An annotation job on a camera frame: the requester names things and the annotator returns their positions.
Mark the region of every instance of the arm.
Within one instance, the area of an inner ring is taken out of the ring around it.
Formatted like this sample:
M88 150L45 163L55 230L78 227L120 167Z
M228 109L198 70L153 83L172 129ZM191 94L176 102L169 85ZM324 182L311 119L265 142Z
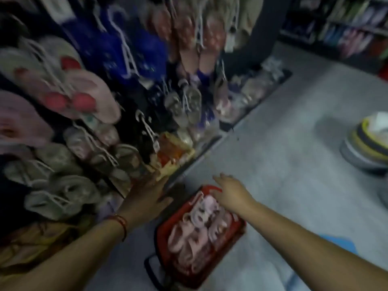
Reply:
M117 212L127 220L128 232L157 217L172 202L170 197L158 202L167 178L156 182L155 177L133 188ZM105 220L3 291L82 290L123 235L117 221Z
M256 202L240 181L221 174L215 198L251 224L314 291L386 290L388 272Z

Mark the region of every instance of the gray tile floor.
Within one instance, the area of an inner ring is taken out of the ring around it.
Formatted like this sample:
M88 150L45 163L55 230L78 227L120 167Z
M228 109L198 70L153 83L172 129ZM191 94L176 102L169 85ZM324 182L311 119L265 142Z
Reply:
M224 171L256 200L318 234L350 238L365 259L388 269L383 181L345 162L338 146L362 117L387 110L387 83L345 65L276 44L294 76L187 177L189 191ZM154 290L143 269L153 226L117 246L87 290ZM251 227L202 290L284 290L292 273Z

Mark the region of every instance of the basket handle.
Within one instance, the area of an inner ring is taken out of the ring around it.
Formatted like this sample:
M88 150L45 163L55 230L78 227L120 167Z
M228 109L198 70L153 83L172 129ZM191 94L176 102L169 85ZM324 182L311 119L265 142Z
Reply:
M147 272L148 274L148 277L150 278L151 282L153 283L154 287L158 290L158 291L168 291L168 289L166 289L158 280L158 278L156 277L156 275L154 274L154 271L152 270L151 268L151 265L149 263L150 259L155 257L156 254L152 254L151 256L149 256L148 258L146 258L144 260L144 268L145 268L145 271Z

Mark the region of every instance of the bracelet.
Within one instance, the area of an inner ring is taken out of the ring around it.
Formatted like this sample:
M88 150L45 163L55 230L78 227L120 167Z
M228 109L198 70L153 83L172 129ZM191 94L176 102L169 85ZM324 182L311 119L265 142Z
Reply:
M121 215L109 215L105 218L106 220L115 220L117 221L120 225L122 225L123 227L123 230L124 230L124 238L121 240L122 242L124 242L124 240L126 239L127 237L127 225L128 225L128 222L125 218L123 218Z

